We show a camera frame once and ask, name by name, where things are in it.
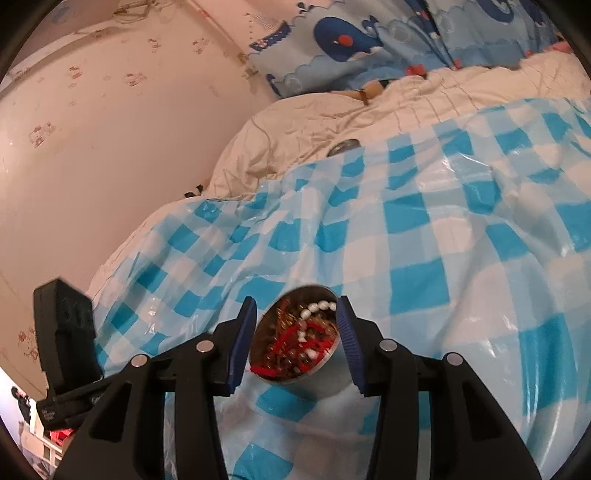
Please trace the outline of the white grid pattern duvet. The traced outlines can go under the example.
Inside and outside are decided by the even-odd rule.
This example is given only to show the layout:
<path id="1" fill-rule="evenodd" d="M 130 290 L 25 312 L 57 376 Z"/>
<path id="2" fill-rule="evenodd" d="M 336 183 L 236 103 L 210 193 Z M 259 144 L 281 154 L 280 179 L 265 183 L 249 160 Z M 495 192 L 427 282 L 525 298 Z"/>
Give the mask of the white grid pattern duvet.
<path id="1" fill-rule="evenodd" d="M 276 101 L 246 121 L 214 166 L 204 197 L 241 198 L 263 180 L 324 159 L 342 141 L 362 145 L 525 98 L 584 99 L 590 79 L 573 54 L 548 51 L 519 67 L 434 70 L 390 83 L 363 102 L 342 93 Z"/>

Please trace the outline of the brown tube on bed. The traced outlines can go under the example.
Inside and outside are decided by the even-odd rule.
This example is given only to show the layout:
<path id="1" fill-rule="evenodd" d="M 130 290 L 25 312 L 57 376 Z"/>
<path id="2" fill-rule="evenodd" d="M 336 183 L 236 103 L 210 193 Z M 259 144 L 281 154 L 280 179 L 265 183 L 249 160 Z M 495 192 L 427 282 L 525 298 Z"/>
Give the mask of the brown tube on bed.
<path id="1" fill-rule="evenodd" d="M 380 96 L 390 83 L 390 80 L 372 80 L 363 85 L 360 90 L 343 91 L 342 94 L 368 105 L 372 99 Z"/>

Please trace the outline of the blue whale print curtain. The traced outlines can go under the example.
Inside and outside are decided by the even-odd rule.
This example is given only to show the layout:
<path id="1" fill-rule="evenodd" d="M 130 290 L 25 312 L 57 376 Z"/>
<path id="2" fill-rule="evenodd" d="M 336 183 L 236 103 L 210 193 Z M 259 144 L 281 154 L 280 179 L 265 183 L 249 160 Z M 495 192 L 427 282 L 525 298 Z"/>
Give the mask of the blue whale print curtain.
<path id="1" fill-rule="evenodd" d="M 249 60 L 281 98 L 441 68 L 516 68 L 560 42 L 532 1 L 263 1 Z"/>

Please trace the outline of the blue white checkered plastic sheet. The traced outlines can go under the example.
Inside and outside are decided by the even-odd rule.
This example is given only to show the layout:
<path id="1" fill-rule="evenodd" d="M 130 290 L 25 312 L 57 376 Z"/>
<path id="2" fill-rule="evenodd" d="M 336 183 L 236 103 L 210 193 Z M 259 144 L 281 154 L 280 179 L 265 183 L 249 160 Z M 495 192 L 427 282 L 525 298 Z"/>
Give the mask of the blue white checkered plastic sheet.
<path id="1" fill-rule="evenodd" d="M 461 353 L 543 478 L 590 421 L 590 103 L 491 107 L 154 213 L 90 287 L 107 374 L 321 284 L 412 352 Z"/>

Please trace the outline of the pink cloth item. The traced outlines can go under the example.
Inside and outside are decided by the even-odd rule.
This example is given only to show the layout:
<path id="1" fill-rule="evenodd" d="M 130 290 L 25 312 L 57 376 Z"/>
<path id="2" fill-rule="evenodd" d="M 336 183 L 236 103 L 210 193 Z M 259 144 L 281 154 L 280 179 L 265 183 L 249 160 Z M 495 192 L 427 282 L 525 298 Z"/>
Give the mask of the pink cloth item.
<path id="1" fill-rule="evenodd" d="M 552 51 L 558 51 L 561 53 L 565 53 L 565 54 L 573 54 L 573 48 L 571 47 L 571 45 L 567 42 L 567 41 L 560 41 L 557 43 L 552 44 L 549 47 L 550 50 Z"/>

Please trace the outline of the silver tin lid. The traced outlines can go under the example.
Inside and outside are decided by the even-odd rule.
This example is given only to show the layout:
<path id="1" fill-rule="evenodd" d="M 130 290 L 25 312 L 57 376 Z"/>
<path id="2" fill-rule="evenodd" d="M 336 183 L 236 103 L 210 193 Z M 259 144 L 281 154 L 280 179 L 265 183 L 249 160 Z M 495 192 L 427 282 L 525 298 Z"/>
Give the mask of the silver tin lid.
<path id="1" fill-rule="evenodd" d="M 346 139 L 342 142 L 339 142 L 337 145 L 335 145 L 334 147 L 332 147 L 329 152 L 327 153 L 328 157 L 332 157 L 335 155 L 339 155 L 351 150 L 355 150 L 358 148 L 361 148 L 362 144 L 360 143 L 359 140 L 356 139 Z"/>

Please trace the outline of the red and white bead jewelry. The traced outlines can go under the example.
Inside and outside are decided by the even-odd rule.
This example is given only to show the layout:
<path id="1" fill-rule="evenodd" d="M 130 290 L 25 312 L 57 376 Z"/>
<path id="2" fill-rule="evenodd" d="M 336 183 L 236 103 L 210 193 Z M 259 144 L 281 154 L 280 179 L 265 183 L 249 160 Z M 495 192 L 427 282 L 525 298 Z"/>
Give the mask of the red and white bead jewelry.
<path id="1" fill-rule="evenodd" d="M 328 360 L 337 340 L 338 331 L 332 321 L 313 317 L 294 322 L 256 341 L 250 371 L 270 381 L 297 379 Z"/>

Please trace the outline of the round silver metal tin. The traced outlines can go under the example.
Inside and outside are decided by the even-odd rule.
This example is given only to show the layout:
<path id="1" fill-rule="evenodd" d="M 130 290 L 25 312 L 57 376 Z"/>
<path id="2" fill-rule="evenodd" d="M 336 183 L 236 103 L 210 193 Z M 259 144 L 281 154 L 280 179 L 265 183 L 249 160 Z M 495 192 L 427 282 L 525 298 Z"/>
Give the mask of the round silver metal tin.
<path id="1" fill-rule="evenodd" d="M 311 284 L 280 296 L 256 326 L 249 371 L 307 400 L 338 394 L 352 383 L 337 325 L 337 296 Z"/>

